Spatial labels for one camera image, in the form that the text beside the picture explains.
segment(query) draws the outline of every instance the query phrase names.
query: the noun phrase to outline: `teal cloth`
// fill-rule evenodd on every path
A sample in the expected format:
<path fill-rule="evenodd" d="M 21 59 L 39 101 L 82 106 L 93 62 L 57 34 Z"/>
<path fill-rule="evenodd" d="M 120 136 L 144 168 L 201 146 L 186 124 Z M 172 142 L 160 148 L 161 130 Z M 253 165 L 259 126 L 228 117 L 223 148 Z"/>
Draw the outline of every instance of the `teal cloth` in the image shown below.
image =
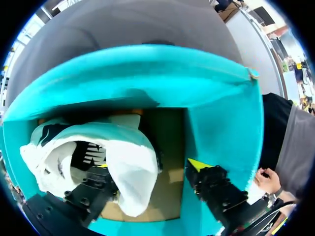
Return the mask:
<path fill-rule="evenodd" d="M 246 189 L 258 167 L 262 147 L 258 82 L 240 64 L 175 46 L 106 49 L 74 58 L 40 76 L 5 114 L 7 167 L 29 199 L 40 191 L 19 147 L 30 141 L 36 119 L 80 109 L 162 107 L 186 108 L 186 161 L 193 158 L 221 165 L 238 188 Z M 186 178 L 180 219 L 153 223 L 98 219 L 89 226 L 109 236 L 204 236 L 215 234 L 220 227 Z"/>

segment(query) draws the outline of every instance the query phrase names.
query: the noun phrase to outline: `cardboard surface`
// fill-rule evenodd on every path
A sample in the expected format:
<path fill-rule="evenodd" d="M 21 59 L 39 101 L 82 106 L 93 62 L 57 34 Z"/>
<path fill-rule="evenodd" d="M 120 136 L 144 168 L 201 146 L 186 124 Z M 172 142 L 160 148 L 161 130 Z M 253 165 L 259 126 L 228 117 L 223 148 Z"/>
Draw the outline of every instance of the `cardboard surface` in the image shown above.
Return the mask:
<path fill-rule="evenodd" d="M 118 221 L 152 222 L 180 217 L 184 178 L 184 110 L 144 110 L 148 129 L 164 153 L 163 172 L 157 177 L 150 203 L 138 217 L 125 215 L 115 203 L 108 203 L 101 217 Z"/>
<path fill-rule="evenodd" d="M 239 11 L 238 7 L 231 3 L 223 12 L 219 15 L 221 19 L 226 23 L 228 22 L 237 12 Z"/>

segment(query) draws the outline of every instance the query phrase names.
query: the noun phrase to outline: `gray fabric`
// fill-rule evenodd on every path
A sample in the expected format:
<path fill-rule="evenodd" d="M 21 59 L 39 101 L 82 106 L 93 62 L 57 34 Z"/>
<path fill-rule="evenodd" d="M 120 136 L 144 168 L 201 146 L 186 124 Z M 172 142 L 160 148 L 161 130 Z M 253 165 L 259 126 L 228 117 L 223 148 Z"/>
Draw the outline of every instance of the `gray fabric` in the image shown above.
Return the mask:
<path fill-rule="evenodd" d="M 276 166 L 281 185 L 300 198 L 315 157 L 315 117 L 292 106 Z"/>
<path fill-rule="evenodd" d="M 230 32 L 206 0 L 83 0 L 50 20 L 25 47 L 14 65 L 6 104 L 69 59 L 156 40 L 242 63 Z"/>

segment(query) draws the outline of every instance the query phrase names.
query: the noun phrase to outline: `human hand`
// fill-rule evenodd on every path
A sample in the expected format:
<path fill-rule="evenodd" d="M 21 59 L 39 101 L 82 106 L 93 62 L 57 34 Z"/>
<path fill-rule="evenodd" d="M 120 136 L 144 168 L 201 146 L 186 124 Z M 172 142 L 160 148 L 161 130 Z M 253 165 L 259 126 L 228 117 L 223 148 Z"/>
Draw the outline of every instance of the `human hand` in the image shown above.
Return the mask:
<path fill-rule="evenodd" d="M 269 177 L 266 178 L 262 173 L 266 173 Z M 275 193 L 281 188 L 279 176 L 269 168 L 265 170 L 260 168 L 256 173 L 254 182 L 260 189 L 269 194 Z"/>

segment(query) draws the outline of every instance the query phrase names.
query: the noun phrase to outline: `black cable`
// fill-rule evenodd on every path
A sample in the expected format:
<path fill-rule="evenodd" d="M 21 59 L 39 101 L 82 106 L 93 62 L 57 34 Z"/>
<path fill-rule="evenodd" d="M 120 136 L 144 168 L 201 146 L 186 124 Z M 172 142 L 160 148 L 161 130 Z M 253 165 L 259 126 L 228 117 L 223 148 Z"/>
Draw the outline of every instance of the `black cable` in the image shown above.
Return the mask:
<path fill-rule="evenodd" d="M 260 217 L 260 218 L 259 218 L 258 220 L 256 220 L 253 224 L 251 224 L 250 226 L 248 226 L 248 227 L 245 229 L 245 231 L 247 232 L 247 231 L 249 231 L 249 230 L 255 228 L 257 225 L 259 225 L 259 224 L 262 223 L 265 219 L 267 219 L 270 215 L 275 214 L 275 213 L 278 213 L 281 208 L 286 207 L 286 206 L 288 206 L 288 205 L 293 205 L 293 204 L 297 204 L 297 201 L 289 201 L 289 202 L 283 203 L 283 204 L 281 204 L 281 205 L 275 207 L 274 209 L 272 209 L 271 211 L 269 211 L 268 213 L 266 213 L 265 215 L 263 215 L 262 217 L 264 217 L 264 218 L 263 218 L 262 220 L 260 220 L 260 219 L 261 219 L 261 217 Z"/>

